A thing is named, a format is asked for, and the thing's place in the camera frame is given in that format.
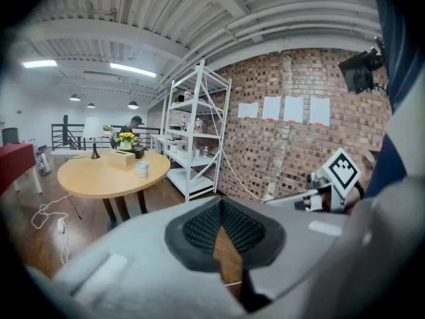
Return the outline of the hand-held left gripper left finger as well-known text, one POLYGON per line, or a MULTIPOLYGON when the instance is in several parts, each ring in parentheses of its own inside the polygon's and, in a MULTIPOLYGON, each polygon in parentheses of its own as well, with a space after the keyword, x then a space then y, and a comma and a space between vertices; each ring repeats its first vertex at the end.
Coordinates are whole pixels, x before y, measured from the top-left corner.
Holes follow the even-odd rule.
POLYGON ((198 199, 134 217, 71 259, 53 278, 29 271, 66 319, 237 319, 245 309, 217 272, 185 268, 169 251, 171 220, 206 203, 198 199))

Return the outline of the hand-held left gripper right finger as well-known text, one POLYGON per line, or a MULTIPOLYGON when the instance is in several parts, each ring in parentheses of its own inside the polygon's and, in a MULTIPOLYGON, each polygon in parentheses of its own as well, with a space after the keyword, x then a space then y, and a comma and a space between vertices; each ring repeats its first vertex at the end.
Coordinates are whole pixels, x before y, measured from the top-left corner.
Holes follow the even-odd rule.
POLYGON ((220 230, 220 274, 225 288, 238 300, 242 287, 251 284, 256 294, 270 300, 290 290, 318 266, 336 238, 342 234, 348 216, 303 212, 293 207, 248 203, 260 214, 275 219, 286 233, 283 249, 272 264, 243 275, 243 260, 224 229, 220 230))

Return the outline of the white shade table lamp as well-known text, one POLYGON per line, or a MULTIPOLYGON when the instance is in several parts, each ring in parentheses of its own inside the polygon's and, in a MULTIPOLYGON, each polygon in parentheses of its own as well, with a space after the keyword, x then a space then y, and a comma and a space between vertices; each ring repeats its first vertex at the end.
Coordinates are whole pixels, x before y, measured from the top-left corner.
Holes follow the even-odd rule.
POLYGON ((103 126, 97 117, 87 117, 84 123, 82 137, 92 141, 92 156, 93 160, 99 159, 100 155, 97 151, 96 140, 104 135, 103 126))

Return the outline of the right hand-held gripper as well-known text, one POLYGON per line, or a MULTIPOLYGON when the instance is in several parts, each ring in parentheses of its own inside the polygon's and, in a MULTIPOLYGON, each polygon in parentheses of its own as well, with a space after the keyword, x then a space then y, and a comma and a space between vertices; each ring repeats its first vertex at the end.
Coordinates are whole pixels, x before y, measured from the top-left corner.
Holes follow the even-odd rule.
POLYGON ((330 213, 345 213, 347 194, 359 181, 361 170, 343 148, 336 152, 315 172, 307 177, 311 189, 303 193, 265 201, 272 207, 309 209, 311 198, 321 196, 322 208, 330 213))

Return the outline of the white paper sheet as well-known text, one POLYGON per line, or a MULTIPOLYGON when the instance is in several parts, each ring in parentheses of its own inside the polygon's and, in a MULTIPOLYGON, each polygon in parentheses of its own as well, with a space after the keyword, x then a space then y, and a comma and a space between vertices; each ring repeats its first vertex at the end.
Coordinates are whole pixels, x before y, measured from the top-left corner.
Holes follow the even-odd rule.
POLYGON ((303 122, 303 98, 301 96, 285 97, 284 121, 292 123, 303 122))
POLYGON ((311 97, 309 123, 329 127, 330 100, 328 98, 311 97))
POLYGON ((268 121, 278 121, 280 118, 281 96, 265 96, 262 119, 268 121))
POLYGON ((238 105, 238 117, 244 119, 257 118, 258 108, 259 103, 257 102, 240 103, 238 105))

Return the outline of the round wooden table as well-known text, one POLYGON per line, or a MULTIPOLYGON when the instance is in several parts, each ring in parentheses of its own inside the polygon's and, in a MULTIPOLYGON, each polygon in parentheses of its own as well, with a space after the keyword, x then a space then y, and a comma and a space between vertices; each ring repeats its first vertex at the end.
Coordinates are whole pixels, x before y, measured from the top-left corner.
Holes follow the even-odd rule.
POLYGON ((68 160, 62 164, 57 173, 60 186, 77 197, 86 199, 101 199, 110 217, 116 221, 111 200, 114 199, 122 221, 130 219, 125 196, 136 194, 141 213, 146 214, 144 190, 161 181, 170 170, 170 161, 163 155, 146 151, 141 159, 135 159, 135 164, 127 170, 117 169, 108 165, 106 151, 99 159, 92 159, 85 154, 68 160), (137 176, 136 163, 149 163, 149 176, 142 180, 137 176))

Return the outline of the wooden tissue box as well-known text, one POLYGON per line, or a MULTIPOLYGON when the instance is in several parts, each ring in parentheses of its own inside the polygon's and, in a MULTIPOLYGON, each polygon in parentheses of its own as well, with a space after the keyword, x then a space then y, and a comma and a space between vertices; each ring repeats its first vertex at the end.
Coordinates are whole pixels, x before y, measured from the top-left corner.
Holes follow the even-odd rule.
POLYGON ((135 164, 135 154, 133 152, 116 150, 107 155, 108 165, 117 169, 127 170, 135 164))

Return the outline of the red table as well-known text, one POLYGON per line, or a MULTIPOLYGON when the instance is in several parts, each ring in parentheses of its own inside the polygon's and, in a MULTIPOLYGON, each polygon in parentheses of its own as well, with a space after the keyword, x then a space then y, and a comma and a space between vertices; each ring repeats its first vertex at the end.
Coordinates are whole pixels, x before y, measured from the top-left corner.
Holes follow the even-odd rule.
POLYGON ((7 144, 0 147, 0 196, 22 175, 31 172, 38 193, 42 193, 32 144, 7 144))

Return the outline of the ceiling strip light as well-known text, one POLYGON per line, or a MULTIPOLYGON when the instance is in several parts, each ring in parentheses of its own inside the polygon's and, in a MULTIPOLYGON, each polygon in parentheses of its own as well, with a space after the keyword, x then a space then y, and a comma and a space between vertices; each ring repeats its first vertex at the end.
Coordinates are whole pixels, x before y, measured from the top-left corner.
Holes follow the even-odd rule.
POLYGON ((22 62, 25 68, 44 68, 44 67, 56 67, 57 63, 55 60, 33 60, 28 62, 22 62))
POLYGON ((135 67, 132 67, 132 66, 126 66, 126 65, 122 65, 122 64, 110 63, 110 68, 117 69, 117 70, 123 70, 123 71, 126 71, 126 72, 132 72, 132 73, 135 73, 135 74, 141 74, 141 75, 149 76, 149 77, 152 77, 152 78, 156 77, 156 74, 154 72, 150 72, 150 71, 142 70, 140 68, 135 68, 135 67))

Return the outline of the black chair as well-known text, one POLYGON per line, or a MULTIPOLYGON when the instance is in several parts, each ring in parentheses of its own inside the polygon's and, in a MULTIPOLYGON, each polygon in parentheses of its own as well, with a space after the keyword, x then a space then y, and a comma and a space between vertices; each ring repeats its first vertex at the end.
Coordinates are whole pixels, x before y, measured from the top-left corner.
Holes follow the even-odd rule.
POLYGON ((19 144, 18 128, 4 128, 1 130, 3 145, 19 144))

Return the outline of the black metal railing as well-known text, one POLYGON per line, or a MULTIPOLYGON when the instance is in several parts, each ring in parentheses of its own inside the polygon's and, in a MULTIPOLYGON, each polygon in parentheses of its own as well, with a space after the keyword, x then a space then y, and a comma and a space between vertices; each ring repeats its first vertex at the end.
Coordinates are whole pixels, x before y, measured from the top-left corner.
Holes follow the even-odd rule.
MULTIPOLYGON (((106 125, 104 126, 104 134, 96 139, 98 150, 110 149, 110 138, 117 137, 121 126, 106 125)), ((65 115, 62 123, 51 124, 51 148, 57 150, 91 150, 93 139, 83 136, 84 123, 71 124, 68 122, 68 116, 65 115)), ((139 143, 146 148, 152 148, 151 135, 159 135, 159 128, 140 126, 133 130, 136 137, 139 138, 139 143)))

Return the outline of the person's blue white top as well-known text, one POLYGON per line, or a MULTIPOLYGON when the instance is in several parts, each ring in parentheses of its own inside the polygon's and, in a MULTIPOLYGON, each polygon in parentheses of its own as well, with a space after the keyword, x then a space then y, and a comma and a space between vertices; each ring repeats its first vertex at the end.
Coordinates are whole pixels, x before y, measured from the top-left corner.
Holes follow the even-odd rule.
MULTIPOLYGON (((420 71, 425 53, 413 40, 408 19, 395 0, 376 0, 385 47, 388 99, 393 112, 408 96, 420 71)), ((392 142, 385 135, 365 197, 375 197, 384 188, 406 177, 406 168, 392 142)))

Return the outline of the large white metal shelf rack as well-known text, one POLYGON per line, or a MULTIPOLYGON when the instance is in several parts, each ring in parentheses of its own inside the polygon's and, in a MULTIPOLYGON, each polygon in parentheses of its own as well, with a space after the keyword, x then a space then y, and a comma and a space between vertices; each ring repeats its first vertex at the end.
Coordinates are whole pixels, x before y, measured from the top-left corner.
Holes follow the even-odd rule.
POLYGON ((232 81, 221 77, 201 60, 195 69, 171 83, 162 153, 178 166, 167 178, 186 201, 217 191, 232 81), (182 117, 186 129, 180 131, 182 117), (202 134, 194 133, 203 120, 202 134), (208 147, 208 157, 203 156, 208 147))

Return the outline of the yellow flowers in pot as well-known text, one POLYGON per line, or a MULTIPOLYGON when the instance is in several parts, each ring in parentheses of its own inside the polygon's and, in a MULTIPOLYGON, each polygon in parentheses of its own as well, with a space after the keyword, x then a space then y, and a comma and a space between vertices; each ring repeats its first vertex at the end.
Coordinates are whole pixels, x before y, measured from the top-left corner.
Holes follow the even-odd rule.
POLYGON ((115 138, 116 148, 123 151, 134 149, 139 142, 139 138, 131 132, 122 132, 115 138))

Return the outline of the black mounted monitor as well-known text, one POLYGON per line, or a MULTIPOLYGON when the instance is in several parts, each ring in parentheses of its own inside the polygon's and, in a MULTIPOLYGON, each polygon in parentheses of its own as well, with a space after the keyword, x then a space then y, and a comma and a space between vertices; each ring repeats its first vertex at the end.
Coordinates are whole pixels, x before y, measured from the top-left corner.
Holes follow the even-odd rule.
POLYGON ((386 90, 383 84, 376 83, 373 72, 384 66, 384 43, 375 37, 377 49, 360 52, 343 62, 338 63, 349 92, 360 94, 366 90, 386 90))

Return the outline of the small white metal shelf rack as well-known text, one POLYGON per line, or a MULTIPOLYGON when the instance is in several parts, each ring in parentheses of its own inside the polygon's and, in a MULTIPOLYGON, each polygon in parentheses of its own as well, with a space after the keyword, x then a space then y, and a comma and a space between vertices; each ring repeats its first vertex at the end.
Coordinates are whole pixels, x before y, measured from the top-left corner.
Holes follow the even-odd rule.
POLYGON ((161 97, 154 101, 149 107, 147 114, 147 125, 152 128, 159 128, 159 135, 164 135, 165 119, 167 114, 167 105, 169 99, 169 90, 165 90, 161 97))

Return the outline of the person's right forearm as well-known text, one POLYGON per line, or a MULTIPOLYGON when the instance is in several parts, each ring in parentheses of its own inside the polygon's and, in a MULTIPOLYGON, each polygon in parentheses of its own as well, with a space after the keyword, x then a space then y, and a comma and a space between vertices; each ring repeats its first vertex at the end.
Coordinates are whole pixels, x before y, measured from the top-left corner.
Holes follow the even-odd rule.
POLYGON ((363 186, 359 181, 357 181, 350 192, 347 194, 345 199, 345 208, 344 211, 346 213, 350 213, 352 208, 356 205, 358 201, 360 201, 365 195, 365 191, 363 186))

